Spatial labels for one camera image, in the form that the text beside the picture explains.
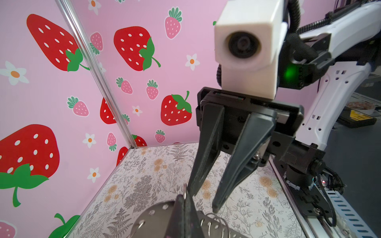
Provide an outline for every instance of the green light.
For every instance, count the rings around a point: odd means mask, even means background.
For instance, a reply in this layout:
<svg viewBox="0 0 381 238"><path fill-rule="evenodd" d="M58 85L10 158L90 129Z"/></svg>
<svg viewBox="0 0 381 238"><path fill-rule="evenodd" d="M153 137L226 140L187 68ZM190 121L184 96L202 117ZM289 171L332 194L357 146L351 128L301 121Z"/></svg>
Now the green light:
<svg viewBox="0 0 381 238"><path fill-rule="evenodd" d="M299 67L294 64L290 64L287 66L283 77L288 83L297 81L299 79Z"/></svg>

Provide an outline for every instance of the white flower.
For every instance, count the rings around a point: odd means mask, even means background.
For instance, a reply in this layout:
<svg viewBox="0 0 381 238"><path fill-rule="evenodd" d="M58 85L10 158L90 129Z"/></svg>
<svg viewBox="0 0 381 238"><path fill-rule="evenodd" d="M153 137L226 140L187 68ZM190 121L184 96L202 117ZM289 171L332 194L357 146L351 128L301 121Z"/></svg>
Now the white flower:
<svg viewBox="0 0 381 238"><path fill-rule="evenodd" d="M302 8L304 0L299 0L300 14L304 14L304 9Z"/></svg>
<svg viewBox="0 0 381 238"><path fill-rule="evenodd" d="M98 171L99 171L99 168L96 168L96 169L90 168L90 175L87 176L87 179L92 179L93 183L95 183L96 178L99 178L101 176L101 174L98 173Z"/></svg>
<svg viewBox="0 0 381 238"><path fill-rule="evenodd" d="M89 10L94 11L98 15L98 8L101 8L101 4L98 0L89 0Z"/></svg>
<svg viewBox="0 0 381 238"><path fill-rule="evenodd" d="M24 76L26 69L17 68L10 62L5 62L6 69L0 69L0 74L9 77L11 85L16 85L19 81L29 83L29 80Z"/></svg>
<svg viewBox="0 0 381 238"><path fill-rule="evenodd" d="M96 144L96 141L94 140L95 135L89 135L86 133L86 139L84 139L82 142L87 144L87 147L91 148L92 144Z"/></svg>
<svg viewBox="0 0 381 238"><path fill-rule="evenodd" d="M194 54L193 56L187 55L188 61L185 63L185 66L186 67L190 66L190 69L194 70L194 67L200 64L200 62L196 59L197 59L197 54Z"/></svg>
<svg viewBox="0 0 381 238"><path fill-rule="evenodd" d="M103 67L102 63L99 63L99 67L101 68L102 72L106 72L107 70Z"/></svg>
<svg viewBox="0 0 381 238"><path fill-rule="evenodd" d="M139 107L139 106L136 106L136 107L132 106L132 109L134 109L134 110L132 111L132 113L136 114L137 116L139 116L140 113L143 113L143 111L140 110L140 107Z"/></svg>

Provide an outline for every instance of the white camera housing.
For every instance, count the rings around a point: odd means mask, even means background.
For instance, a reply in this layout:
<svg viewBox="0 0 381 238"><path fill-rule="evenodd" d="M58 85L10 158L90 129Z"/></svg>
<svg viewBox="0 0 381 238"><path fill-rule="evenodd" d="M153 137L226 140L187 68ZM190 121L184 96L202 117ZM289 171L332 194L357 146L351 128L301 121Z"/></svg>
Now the white camera housing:
<svg viewBox="0 0 381 238"><path fill-rule="evenodd" d="M286 32L284 0L229 0L215 25L216 61L222 66L222 89L274 99L278 57ZM233 33L247 32L259 41L256 53L238 58L229 50Z"/></svg>

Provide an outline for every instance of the white floral patterned surface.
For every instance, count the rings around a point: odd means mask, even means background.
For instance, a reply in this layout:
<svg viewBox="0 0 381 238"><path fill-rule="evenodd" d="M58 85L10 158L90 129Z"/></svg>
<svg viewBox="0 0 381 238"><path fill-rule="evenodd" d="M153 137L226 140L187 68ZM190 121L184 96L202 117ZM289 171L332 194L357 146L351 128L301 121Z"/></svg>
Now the white floral patterned surface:
<svg viewBox="0 0 381 238"><path fill-rule="evenodd" d="M147 207L181 193L197 148L198 143L131 150L68 237L129 237L132 224ZM197 210L211 212L229 157L221 152L194 197ZM218 215L249 238L305 237L269 164L245 179Z"/></svg>

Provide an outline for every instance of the orange flower center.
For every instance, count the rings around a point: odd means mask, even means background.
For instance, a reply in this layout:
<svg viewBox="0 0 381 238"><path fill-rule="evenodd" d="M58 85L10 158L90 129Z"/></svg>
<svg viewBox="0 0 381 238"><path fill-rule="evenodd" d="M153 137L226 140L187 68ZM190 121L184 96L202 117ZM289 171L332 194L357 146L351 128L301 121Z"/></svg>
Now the orange flower center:
<svg viewBox="0 0 381 238"><path fill-rule="evenodd" d="M16 72L16 71L12 71L12 72L11 72L11 75L12 75L13 77L15 77L15 78L20 77L20 74L19 74L18 72Z"/></svg>

